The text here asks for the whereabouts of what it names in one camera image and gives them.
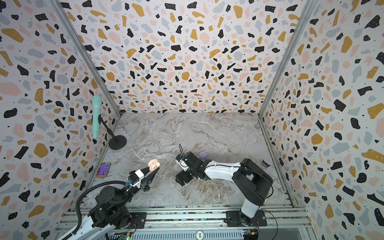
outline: terrazzo wall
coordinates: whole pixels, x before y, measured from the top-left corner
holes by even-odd
[[[53,239],[104,148],[101,91],[46,1],[0,1],[0,22],[0,239]]]
[[[258,112],[305,0],[62,6],[123,112]]]
[[[383,13],[322,1],[262,115],[318,239],[384,239]]]

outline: gray marble surface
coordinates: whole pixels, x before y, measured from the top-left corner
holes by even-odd
[[[235,163],[249,158],[261,166],[264,160],[270,165],[265,172],[274,179],[274,193],[265,204],[286,202],[256,114],[125,113],[116,135],[124,135],[127,144],[122,149],[107,151],[104,162],[112,163],[109,174],[96,178],[93,185],[110,180],[126,181],[130,171],[145,168],[151,159],[161,163],[150,191],[138,192],[128,203],[130,207],[243,203],[244,196],[233,182],[194,179],[180,186],[175,181],[176,174],[182,170],[175,163],[180,153],[179,143],[185,153],[192,151],[198,155],[205,151],[208,159],[217,162]],[[94,190],[88,194],[82,207],[94,207],[98,193]]]

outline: terrazzo pattern wallpaper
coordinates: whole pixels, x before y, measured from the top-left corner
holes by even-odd
[[[306,0],[63,0],[123,112],[258,112]]]
[[[384,1],[319,3],[261,117],[318,239],[384,239]]]
[[[0,1],[0,22],[0,239],[53,239],[106,142],[92,139],[101,91],[46,1]]]

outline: black mounting plate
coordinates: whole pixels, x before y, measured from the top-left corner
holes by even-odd
[[[225,214],[224,222],[228,227],[244,227],[240,220],[239,211],[226,211]],[[267,226],[264,211],[257,211],[255,218],[259,221],[259,227]],[[257,222],[255,221],[250,227],[257,227]]]
[[[136,221],[137,229],[143,229],[144,228],[144,224],[145,224],[145,221],[147,218],[146,212],[131,212],[131,217],[132,217],[132,219],[131,219],[132,223],[134,223],[134,220]]]

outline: corrugated black hose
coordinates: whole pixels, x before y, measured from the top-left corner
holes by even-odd
[[[70,238],[72,236],[72,234],[75,235],[76,232],[81,227],[81,222],[82,222],[83,218],[81,217],[80,204],[81,204],[81,201],[83,200],[84,196],[87,195],[88,193],[90,193],[91,191],[95,190],[96,188],[99,188],[99,187],[102,187],[102,186],[105,186],[105,185],[110,185],[110,184],[122,184],[122,185],[125,185],[126,183],[123,182],[123,181],[102,182],[102,183],[100,183],[98,185],[95,185],[95,186],[91,187],[90,189],[85,190],[80,195],[80,197],[77,199],[77,201],[76,201],[76,208],[75,209],[76,209],[76,214],[77,214],[77,218],[78,218],[77,226],[76,226],[76,228],[70,234],[68,234],[65,238],[63,238],[63,240],[67,240],[68,238]]]

